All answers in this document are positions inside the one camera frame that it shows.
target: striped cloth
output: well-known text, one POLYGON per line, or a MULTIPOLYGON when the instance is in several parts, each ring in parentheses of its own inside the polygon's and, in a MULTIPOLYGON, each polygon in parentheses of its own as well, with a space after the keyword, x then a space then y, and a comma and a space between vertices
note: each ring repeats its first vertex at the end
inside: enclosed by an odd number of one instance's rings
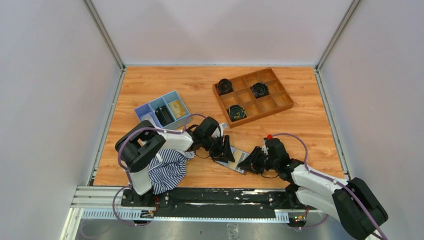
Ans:
POLYGON ((194 152, 175 149, 162 149, 148 165, 148 178, 153 187, 153 194, 161 194, 172 190, 186 175, 186 162, 195 157, 194 152))

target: wooden compartment tray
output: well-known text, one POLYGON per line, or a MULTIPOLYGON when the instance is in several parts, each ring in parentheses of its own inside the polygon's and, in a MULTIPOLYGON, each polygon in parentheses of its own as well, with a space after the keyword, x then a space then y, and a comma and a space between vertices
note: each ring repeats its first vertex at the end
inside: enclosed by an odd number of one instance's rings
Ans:
POLYGON ((295 104, 271 68, 237 76, 229 79, 229 81, 233 90, 230 93, 219 95, 218 83, 215 83, 212 89, 230 128, 291 109, 295 104), (255 98, 250 87, 256 83, 265 83, 268 86, 269 95, 255 98), (228 109, 233 105, 242 106, 246 112, 246 117, 231 121, 228 109))

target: white wall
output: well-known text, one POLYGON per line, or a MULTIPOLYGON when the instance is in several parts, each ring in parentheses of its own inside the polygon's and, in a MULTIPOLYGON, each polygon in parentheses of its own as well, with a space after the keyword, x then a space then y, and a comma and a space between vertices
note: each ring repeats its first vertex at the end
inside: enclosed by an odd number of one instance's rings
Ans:
POLYGON ((93 0, 126 64, 317 64, 352 0, 93 0))
POLYGON ((322 73, 350 172, 371 187, 389 239, 422 239, 423 1, 364 0, 322 73))
POLYGON ((119 69, 81 0, 0 0, 1 239, 56 240, 119 69))

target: wooden floor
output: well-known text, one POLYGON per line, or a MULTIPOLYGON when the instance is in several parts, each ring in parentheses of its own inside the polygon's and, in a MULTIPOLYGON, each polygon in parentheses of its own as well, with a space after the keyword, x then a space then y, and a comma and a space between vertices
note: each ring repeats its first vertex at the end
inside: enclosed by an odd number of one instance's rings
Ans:
MULTIPOLYGON (((127 177, 117 163, 115 143, 139 122, 134 109, 163 94, 177 90, 191 113, 225 118, 212 91, 212 84, 263 67, 128 67, 110 124, 94 185, 124 186, 127 177)), ((311 67, 273 67, 294 107, 265 118, 226 129, 231 145, 246 152, 263 145, 268 134, 291 133, 303 139, 309 150, 308 164, 324 173, 342 178, 342 168, 333 141, 323 101, 311 67)), ((201 122, 194 117, 192 124, 201 122)), ((294 138, 280 137, 292 158, 303 160, 305 150, 294 138)), ((200 156, 206 152, 198 151, 200 156)), ((265 176, 273 177, 272 170, 265 176)), ((242 175, 199 157, 187 162, 187 174, 179 187, 284 188, 287 182, 248 173, 242 175)))

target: yellow item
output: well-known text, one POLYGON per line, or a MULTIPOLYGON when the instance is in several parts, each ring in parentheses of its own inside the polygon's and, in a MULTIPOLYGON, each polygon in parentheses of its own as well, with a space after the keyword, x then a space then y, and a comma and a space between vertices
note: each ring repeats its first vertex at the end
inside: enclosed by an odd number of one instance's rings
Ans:
POLYGON ((175 100, 175 101, 168 103, 168 106, 171 109, 171 111, 172 111, 172 113, 173 113, 173 115, 176 119, 179 119, 182 116, 186 115, 186 113, 184 112, 183 105, 181 104, 181 102, 179 100, 175 100))

